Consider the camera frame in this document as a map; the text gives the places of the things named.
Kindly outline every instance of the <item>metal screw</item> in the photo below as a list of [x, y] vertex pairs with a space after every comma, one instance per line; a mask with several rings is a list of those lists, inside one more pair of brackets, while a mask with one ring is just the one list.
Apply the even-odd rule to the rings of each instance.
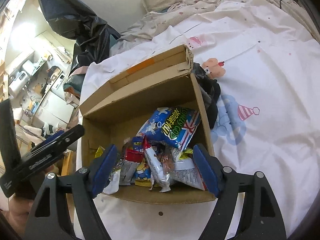
[[264, 174], [261, 171], [257, 172], [257, 177], [262, 179], [264, 177]]
[[229, 166], [225, 166], [225, 167], [223, 167], [223, 171], [226, 173], [230, 173], [232, 171], [232, 169]]
[[84, 174], [88, 171], [88, 169], [86, 167], [82, 167], [79, 169], [79, 173]]
[[47, 178], [48, 178], [48, 179], [53, 179], [54, 176], [55, 176], [55, 174], [54, 174], [53, 172], [51, 172], [51, 173], [49, 173], [49, 174], [47, 175]]

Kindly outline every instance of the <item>blue snack bag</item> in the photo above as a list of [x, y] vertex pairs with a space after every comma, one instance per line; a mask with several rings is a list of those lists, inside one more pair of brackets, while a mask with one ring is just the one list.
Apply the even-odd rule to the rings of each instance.
[[138, 137], [147, 136], [148, 141], [178, 148], [187, 148], [201, 121], [199, 111], [185, 107], [158, 108], [140, 128]]
[[132, 138], [132, 144], [133, 144], [133, 149], [135, 151], [138, 151], [138, 152], [144, 152], [143, 149], [142, 149], [142, 137], [133, 137]]
[[[133, 144], [133, 149], [135, 151], [144, 153], [144, 150], [142, 148], [142, 140], [143, 140], [142, 137], [138, 137], [138, 136], [133, 137], [132, 138], [132, 144]], [[150, 144], [151, 144], [152, 148], [154, 149], [154, 151], [156, 152], [156, 154], [158, 155], [160, 153], [159, 143], [150, 141]]]

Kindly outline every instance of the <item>cardboard box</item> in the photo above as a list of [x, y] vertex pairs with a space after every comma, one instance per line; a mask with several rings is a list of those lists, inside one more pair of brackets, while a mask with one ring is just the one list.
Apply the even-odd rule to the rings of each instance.
[[[81, 106], [85, 135], [82, 164], [88, 166], [99, 146], [115, 144], [119, 150], [134, 137], [158, 107], [185, 106], [200, 111], [201, 124], [189, 146], [202, 143], [214, 155], [210, 128], [196, 77], [191, 73], [193, 55], [183, 45], [150, 58], [106, 82]], [[199, 203], [214, 195], [187, 185], [173, 185], [171, 191], [158, 188], [120, 186], [112, 196], [150, 204]]]

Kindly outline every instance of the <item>black plastic bag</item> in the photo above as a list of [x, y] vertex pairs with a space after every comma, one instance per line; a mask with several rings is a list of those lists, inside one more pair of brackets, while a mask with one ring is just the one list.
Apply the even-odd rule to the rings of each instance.
[[39, 0], [44, 18], [59, 35], [76, 40], [71, 73], [109, 57], [110, 35], [120, 34], [80, 0]]

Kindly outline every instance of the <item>white appliance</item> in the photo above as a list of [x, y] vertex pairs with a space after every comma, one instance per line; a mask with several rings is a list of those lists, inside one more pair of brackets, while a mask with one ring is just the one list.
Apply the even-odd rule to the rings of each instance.
[[25, 63], [23, 63], [22, 69], [28, 74], [29, 77], [31, 77], [35, 67], [30, 60], [27, 60]]
[[61, 73], [51, 87], [51, 91], [63, 100], [64, 100], [64, 91], [63, 91], [62, 82], [64, 78], [65, 78], [65, 74]]
[[71, 114], [74, 109], [73, 106], [67, 105], [67, 103], [63, 99], [61, 99], [51, 91], [48, 91], [40, 106], [65, 123], [68, 123], [70, 121]]
[[68, 125], [66, 122], [63, 122], [58, 117], [50, 113], [48, 110], [44, 109], [42, 106], [39, 106], [39, 108], [37, 109], [35, 117], [41, 120], [42, 122], [47, 122], [48, 124], [51, 124], [52, 126], [57, 126], [59, 124], [59, 126], [63, 129], [67, 128]]
[[29, 76], [27, 73], [25, 71], [21, 71], [8, 87], [9, 94], [15, 98], [28, 80]]

